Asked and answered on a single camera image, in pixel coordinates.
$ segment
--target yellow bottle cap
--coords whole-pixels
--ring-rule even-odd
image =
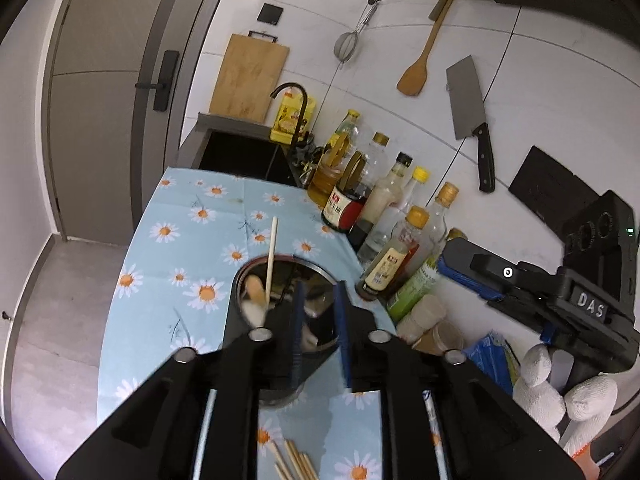
[[[406,216],[406,221],[412,226],[422,229],[429,221],[429,213],[417,205],[412,205]]]
[[[449,207],[458,196],[459,191],[460,190],[452,183],[445,182],[444,186],[442,186],[442,188],[440,189],[436,200],[440,202],[444,207]]]
[[[431,173],[429,173],[429,171],[425,170],[423,167],[417,166],[412,174],[412,177],[421,184],[424,184],[429,179],[430,174]]]

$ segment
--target wooden chopstick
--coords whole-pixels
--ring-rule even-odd
[[[267,447],[269,448],[269,450],[273,453],[274,457],[276,458],[277,464],[274,464],[274,465],[279,466],[280,467],[280,471],[284,475],[284,478],[282,480],[293,480],[293,476],[291,475],[291,472],[289,471],[289,468],[287,467],[287,463],[284,461],[282,455],[280,454],[280,450],[278,449],[278,445],[273,440],[270,440],[267,443]]]
[[[306,471],[308,472],[309,480],[319,480],[318,475],[316,474],[316,470],[314,469],[314,465],[311,463],[311,459],[309,455],[306,453],[302,453],[302,462],[306,466]]]
[[[273,279],[273,256],[276,250],[276,234],[278,232],[278,217],[274,216],[271,221],[271,238],[269,240],[269,256],[267,257],[267,279],[264,285],[264,295],[267,299],[265,308],[269,309],[271,303],[271,280]]]
[[[289,459],[293,463],[293,467],[295,468],[296,473],[298,473],[298,477],[300,478],[300,480],[309,480],[305,474],[305,470],[302,468],[302,465],[298,460],[298,450],[296,449],[296,445],[292,440],[285,440],[284,444],[287,448]]]

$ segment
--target door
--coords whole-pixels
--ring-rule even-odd
[[[50,179],[66,236],[130,241],[135,85],[145,51],[158,50],[162,34],[150,32],[154,23],[166,23],[175,0],[163,7],[166,1],[68,2],[47,116]]]

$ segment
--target knife handle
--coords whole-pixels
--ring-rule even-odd
[[[480,191],[492,193],[495,190],[494,150],[491,147],[489,126],[482,123],[474,130],[478,138],[478,175],[480,176]]]

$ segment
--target soy sauce bottle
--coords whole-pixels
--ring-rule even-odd
[[[365,153],[356,151],[351,156],[322,210],[322,220],[331,229],[347,233],[355,224],[381,171],[386,170],[384,147],[388,142],[378,132]]]

